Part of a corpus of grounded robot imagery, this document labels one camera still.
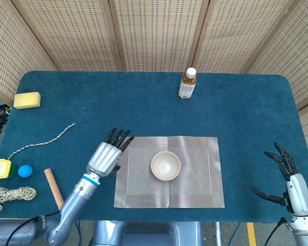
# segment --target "bottle label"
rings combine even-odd
[[[190,98],[191,94],[193,93],[195,85],[186,85],[181,80],[180,87],[179,87],[179,96],[181,98]]]

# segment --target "bottle cap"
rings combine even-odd
[[[195,68],[188,68],[186,71],[187,78],[194,78],[196,76],[196,69]]]

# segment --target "blue felt surface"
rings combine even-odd
[[[43,170],[51,168],[67,198],[88,160],[112,127],[135,136],[216,136],[225,198],[224,209],[115,209],[115,175],[101,185],[79,219],[277,221],[286,208],[259,199],[255,185],[282,195],[285,182],[263,151],[274,142],[293,154],[308,184],[308,150],[288,81],[277,75],[199,74],[190,100],[178,96],[181,73],[27,73],[18,93],[39,91],[41,106],[12,109],[0,150],[7,158],[28,144],[48,141],[76,122],[58,141],[13,157],[33,166],[30,178],[0,180],[0,186],[37,189],[33,201],[4,204],[0,217],[33,217],[57,210]]]

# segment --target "robotic arm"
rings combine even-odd
[[[286,192],[283,193],[283,197],[278,197],[267,195],[256,187],[251,187],[251,189],[260,198],[286,206],[287,210],[293,215],[293,218],[290,223],[287,223],[285,218],[282,218],[281,221],[284,222],[287,228],[293,232],[297,245],[308,245],[307,184],[304,181],[303,176],[298,173],[292,156],[278,143],[275,143],[275,147],[280,153],[280,156],[270,152],[264,153],[278,164],[285,180]]]
[[[120,169],[117,162],[134,137],[124,141],[130,131],[123,133],[123,130],[120,130],[116,134],[115,132],[116,128],[108,134],[104,142],[101,142],[90,159],[87,173],[83,174],[78,184],[75,185],[74,190],[61,209],[61,220],[40,217],[40,227],[49,245],[60,246],[66,241],[74,221],[99,186],[99,179]],[[32,243],[37,233],[36,222],[23,226],[9,238],[18,225],[18,223],[0,222],[0,246],[29,245]]]

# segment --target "rope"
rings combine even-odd
[[[36,196],[36,190],[31,187],[19,187],[18,189],[8,190],[0,187],[0,211],[2,210],[1,203],[14,200],[30,201]]]
[[[17,154],[18,152],[28,148],[28,147],[34,147],[34,146],[42,146],[42,145],[47,145],[49,143],[52,143],[54,141],[56,141],[57,139],[59,139],[68,129],[70,129],[72,126],[74,126],[75,123],[69,125],[67,128],[65,128],[65,130],[63,132],[61,132],[57,137],[55,137],[54,139],[48,141],[48,142],[40,142],[40,143],[36,143],[34,145],[26,145],[22,148],[20,148],[19,150],[16,150],[15,152],[13,152],[7,160],[10,160],[15,154]],[[19,187],[18,189],[14,189],[14,190],[9,190],[3,187],[0,187],[0,211],[2,210],[2,203],[6,202],[6,201],[14,201],[14,200],[26,200],[26,201],[30,201],[33,198],[35,198],[36,196],[36,190],[32,187]]]

